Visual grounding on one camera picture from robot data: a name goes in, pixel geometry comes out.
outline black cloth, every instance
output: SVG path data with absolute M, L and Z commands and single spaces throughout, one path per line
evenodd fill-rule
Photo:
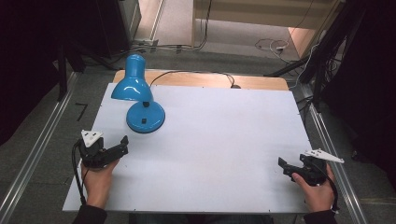
M 104 209 L 82 205 L 73 224 L 103 224 L 107 218 L 107 212 Z
M 396 49 L 396 30 L 389 29 L 396 14 L 392 1 L 369 2 L 356 34 L 347 37 L 336 76 L 320 96 L 347 126 L 355 158 L 383 169 L 396 190 L 396 54 L 388 54 Z
M 58 1 L 0 0 L 0 145 L 59 81 Z
M 304 220 L 306 224 L 337 224 L 332 210 L 307 214 Z

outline white plastic piece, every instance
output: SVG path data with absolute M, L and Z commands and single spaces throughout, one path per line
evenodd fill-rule
M 322 151 L 320 148 L 315 150 L 307 150 L 305 152 L 305 155 L 312 156 L 318 159 L 323 159 L 325 161 L 336 161 L 336 162 L 344 163 L 343 159 L 334 157 L 332 154 Z
M 102 135 L 102 132 L 81 131 L 82 139 L 84 140 L 85 147 L 92 146 Z

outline hand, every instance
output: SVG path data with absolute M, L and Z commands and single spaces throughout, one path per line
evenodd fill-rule
M 113 170 L 119 161 L 113 161 L 101 170 L 89 170 L 81 163 L 81 175 L 83 178 L 85 175 L 83 181 L 88 193 L 87 205 L 105 209 L 108 193 L 110 192 Z
M 327 164 L 327 175 L 334 181 L 334 174 L 330 165 Z M 329 210 L 332 207 L 334 201 L 334 194 L 332 187 L 330 186 L 329 180 L 326 180 L 322 185 L 311 187 L 305 180 L 298 174 L 293 173 L 292 177 L 294 181 L 303 189 L 305 194 L 305 203 L 308 206 L 310 212 L 320 212 Z

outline aluminum rail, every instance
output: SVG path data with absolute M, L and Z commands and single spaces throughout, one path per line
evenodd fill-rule
M 302 84 L 302 92 L 304 97 L 308 97 L 312 95 L 312 91 L 309 88 L 309 84 Z M 332 139 L 327 131 L 325 126 L 323 117 L 315 107 L 311 104 L 309 107 L 310 114 L 312 116 L 313 121 L 318 130 L 318 134 L 323 143 L 323 149 L 338 157 L 337 150 L 332 143 Z M 353 220 L 353 223 L 364 224 L 368 223 L 366 216 L 364 215 L 363 210 L 361 209 L 361 204 L 359 202 L 358 197 L 356 196 L 355 190 L 352 187 L 352 184 L 349 181 L 347 176 L 347 172 L 344 169 L 344 165 L 339 162 L 331 162 L 332 170 L 334 171 L 335 178 L 337 179 L 338 186 L 343 193 L 344 200 L 346 202 L 346 206 L 349 210 L 349 214 Z
M 67 92 L 62 101 L 58 102 L 53 108 L 44 129 L 41 131 L 41 134 L 38 136 L 37 141 L 32 148 L 32 151 L 27 157 L 17 177 L 11 183 L 6 197 L 1 203 L 0 223 L 7 224 L 9 222 L 18 201 L 26 189 L 33 171 L 37 167 L 38 162 L 40 161 L 41 156 L 43 155 L 44 150 L 46 149 L 46 146 L 67 106 L 67 103 L 73 94 L 77 81 L 78 74 L 73 72 L 67 82 L 69 92 Z

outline white board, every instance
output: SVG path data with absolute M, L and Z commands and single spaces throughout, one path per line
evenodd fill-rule
M 110 98 L 108 85 L 93 131 L 105 148 L 129 138 L 114 170 L 106 210 L 154 213 L 304 213 L 304 195 L 278 157 L 301 167 L 311 149 L 290 91 L 153 86 L 165 110 L 154 133 L 134 133 L 134 102 Z M 76 180 L 64 211 L 79 209 Z

